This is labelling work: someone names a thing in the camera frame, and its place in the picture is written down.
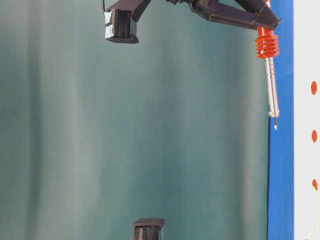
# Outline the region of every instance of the black plastic part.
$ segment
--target black plastic part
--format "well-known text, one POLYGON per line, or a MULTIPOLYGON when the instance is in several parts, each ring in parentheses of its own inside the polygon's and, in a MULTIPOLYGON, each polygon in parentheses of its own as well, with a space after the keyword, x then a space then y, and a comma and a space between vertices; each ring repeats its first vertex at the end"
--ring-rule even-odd
MULTIPOLYGON (((132 20, 138 22, 151 0, 119 0, 106 11, 115 11, 112 16, 114 36, 107 38, 115 43, 135 44, 139 40, 133 34, 132 20)), ((204 19, 245 29, 256 30, 257 27, 276 29, 280 19, 265 3, 265 0, 235 0, 242 8, 238 9, 220 3, 220 0, 166 0, 172 4, 188 3, 193 13, 204 19)))
POLYGON ((281 21, 264 0, 236 2, 245 10, 222 4, 219 0, 190 0, 189 7, 192 12, 208 21, 246 29, 256 30, 257 27, 265 27, 274 30, 281 21))

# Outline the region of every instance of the green backdrop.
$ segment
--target green backdrop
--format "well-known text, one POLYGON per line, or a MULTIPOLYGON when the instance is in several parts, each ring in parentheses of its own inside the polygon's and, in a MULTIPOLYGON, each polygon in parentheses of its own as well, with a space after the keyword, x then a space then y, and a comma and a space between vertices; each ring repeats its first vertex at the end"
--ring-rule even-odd
POLYGON ((129 240, 140 217, 165 240, 266 238, 255 31, 164 0, 136 45, 104 40, 100 1, 5 0, 0 22, 1 240, 129 240))

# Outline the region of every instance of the red circle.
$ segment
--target red circle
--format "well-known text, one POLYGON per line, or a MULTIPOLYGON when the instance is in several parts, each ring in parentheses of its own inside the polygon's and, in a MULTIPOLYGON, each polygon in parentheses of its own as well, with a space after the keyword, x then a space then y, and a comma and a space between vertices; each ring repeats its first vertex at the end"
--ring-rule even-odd
POLYGON ((313 95, 315 95, 317 93, 317 90, 318 90, 318 85, 317 85, 317 82, 316 81, 313 81, 311 83, 311 93, 313 95))
POLYGON ((318 133, 316 130, 312 131, 312 141, 315 143, 318 139, 318 133))

